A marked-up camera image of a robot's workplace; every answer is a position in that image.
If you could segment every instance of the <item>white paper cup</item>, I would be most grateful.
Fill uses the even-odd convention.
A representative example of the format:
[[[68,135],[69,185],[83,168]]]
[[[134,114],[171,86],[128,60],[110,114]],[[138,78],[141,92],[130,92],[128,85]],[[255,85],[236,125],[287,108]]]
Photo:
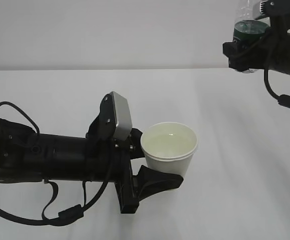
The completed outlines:
[[[185,176],[198,146],[195,132],[177,122],[162,122],[150,127],[140,138],[150,169]]]

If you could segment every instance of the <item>robotic arm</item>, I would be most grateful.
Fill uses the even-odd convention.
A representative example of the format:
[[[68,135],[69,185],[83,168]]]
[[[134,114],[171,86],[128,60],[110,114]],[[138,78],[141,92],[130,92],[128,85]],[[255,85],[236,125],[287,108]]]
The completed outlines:
[[[114,183],[120,211],[134,214],[140,201],[156,193],[179,188],[180,175],[163,173],[141,166],[133,175],[131,160],[143,158],[142,132],[132,127],[127,100],[111,92],[101,104],[97,118],[85,138],[41,134],[38,126],[20,108],[1,102],[19,111],[32,128],[0,119],[0,184],[50,184],[53,195],[43,209],[42,220],[25,219],[0,209],[0,216],[9,221],[32,226],[65,226],[84,216],[100,198],[108,183]],[[84,205],[76,205],[48,219],[46,208],[56,199],[58,186],[52,180],[82,181]],[[95,197],[86,203],[86,182],[103,182]]]
[[[223,44],[223,53],[228,57],[229,67],[238,72],[264,70],[264,82],[270,95],[280,105],[290,108],[290,96],[277,95],[268,79],[269,70],[290,75],[290,0],[262,0],[253,6],[252,18],[243,24],[260,28],[263,26],[260,20],[269,18],[271,27],[264,34],[242,33],[235,28],[234,40]]]

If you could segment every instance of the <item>green bottle label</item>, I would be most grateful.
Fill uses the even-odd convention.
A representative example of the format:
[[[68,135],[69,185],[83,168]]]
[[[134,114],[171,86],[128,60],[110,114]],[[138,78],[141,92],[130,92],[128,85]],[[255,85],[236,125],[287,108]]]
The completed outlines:
[[[266,23],[257,20],[243,20],[235,24],[233,42],[244,41],[246,45],[251,45],[260,39],[267,28]]]

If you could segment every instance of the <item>white tabletop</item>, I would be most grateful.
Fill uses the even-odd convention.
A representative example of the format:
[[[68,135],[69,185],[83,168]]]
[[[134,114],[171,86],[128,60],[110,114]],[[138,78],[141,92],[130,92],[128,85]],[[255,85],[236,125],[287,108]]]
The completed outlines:
[[[290,77],[270,74],[279,94]],[[120,214],[110,184],[85,217],[66,227],[23,226],[0,218],[0,240],[290,240],[290,109],[266,92],[262,72],[230,69],[0,71],[0,102],[21,107],[42,133],[83,137],[102,97],[129,101],[133,126],[159,122],[193,128],[199,147],[180,189]],[[13,109],[0,118],[27,124]],[[144,159],[133,161],[137,173]],[[88,184],[91,198],[100,183]],[[59,182],[57,212],[81,204],[79,182]],[[0,207],[39,219],[52,190],[43,183],[0,184]]]

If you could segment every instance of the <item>plastic bottle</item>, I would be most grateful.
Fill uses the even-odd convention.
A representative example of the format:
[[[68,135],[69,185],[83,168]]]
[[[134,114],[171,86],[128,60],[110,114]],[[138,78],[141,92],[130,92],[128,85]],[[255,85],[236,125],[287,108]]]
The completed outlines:
[[[253,19],[253,7],[260,0],[239,0],[236,11],[233,42],[238,43],[241,51],[247,49],[259,40],[270,26],[270,19]],[[245,73],[254,73],[257,69],[250,69]]]

